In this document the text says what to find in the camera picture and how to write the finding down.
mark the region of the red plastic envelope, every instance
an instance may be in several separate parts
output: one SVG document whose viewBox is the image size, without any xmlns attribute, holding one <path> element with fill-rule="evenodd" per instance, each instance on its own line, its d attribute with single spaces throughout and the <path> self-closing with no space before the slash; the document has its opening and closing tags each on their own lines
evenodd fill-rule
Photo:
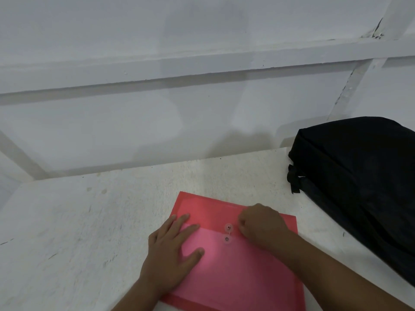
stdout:
<svg viewBox="0 0 415 311">
<path fill-rule="evenodd" d="M 197 248 L 205 255 L 185 280 L 161 301 L 185 311 L 305 311 L 300 280 L 267 251 L 253 246 L 238 229 L 246 206 L 180 192 L 171 214 L 190 213 L 183 228 L 200 228 L 182 245 L 183 256 Z M 295 216 L 281 214 L 295 233 Z"/>
</svg>

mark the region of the person's left hand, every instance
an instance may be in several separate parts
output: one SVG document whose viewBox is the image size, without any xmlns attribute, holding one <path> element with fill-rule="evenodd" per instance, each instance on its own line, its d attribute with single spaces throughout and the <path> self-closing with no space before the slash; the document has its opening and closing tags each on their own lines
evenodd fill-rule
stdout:
<svg viewBox="0 0 415 311">
<path fill-rule="evenodd" d="M 148 255 L 141 268 L 139 280 L 158 297 L 177 287 L 205 253 L 203 248 L 199 248 L 185 260 L 179 258 L 181 245 L 200 227 L 190 225 L 180 232 L 188 218 L 189 214 L 185 214 L 174 221 L 176 216 L 173 215 L 148 236 Z"/>
</svg>

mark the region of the person's left arm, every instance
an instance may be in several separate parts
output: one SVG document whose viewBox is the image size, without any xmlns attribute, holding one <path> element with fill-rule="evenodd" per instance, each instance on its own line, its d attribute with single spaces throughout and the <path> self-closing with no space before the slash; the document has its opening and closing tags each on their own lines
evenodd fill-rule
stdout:
<svg viewBox="0 0 415 311">
<path fill-rule="evenodd" d="M 179 258 L 181 245 L 199 229 L 191 225 L 180 232 L 189 214 L 171 216 L 148 236 L 148 255 L 140 277 L 112 311 L 151 311 L 159 298 L 177 287 L 199 262 L 205 251 L 195 250 L 186 260 Z"/>
</svg>

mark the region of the white table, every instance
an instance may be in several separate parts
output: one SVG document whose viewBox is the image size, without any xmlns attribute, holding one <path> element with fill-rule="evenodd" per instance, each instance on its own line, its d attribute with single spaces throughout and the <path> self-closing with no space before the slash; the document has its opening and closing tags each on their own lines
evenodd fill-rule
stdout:
<svg viewBox="0 0 415 311">
<path fill-rule="evenodd" d="M 289 162 L 281 148 L 22 184 L 0 211 L 0 309 L 110 310 L 138 278 L 147 236 L 179 191 L 295 215 L 300 235 L 415 307 L 415 288 L 291 193 Z M 321 310 L 307 290 L 305 298 L 307 310 Z"/>
</svg>

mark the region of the black backpack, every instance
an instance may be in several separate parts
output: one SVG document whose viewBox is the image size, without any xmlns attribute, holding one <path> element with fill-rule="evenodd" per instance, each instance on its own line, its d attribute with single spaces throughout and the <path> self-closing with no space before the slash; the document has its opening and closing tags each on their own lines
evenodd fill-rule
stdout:
<svg viewBox="0 0 415 311">
<path fill-rule="evenodd" d="M 291 191 L 415 286 L 415 132 L 378 117 L 328 122 L 299 130 L 288 156 Z"/>
</svg>

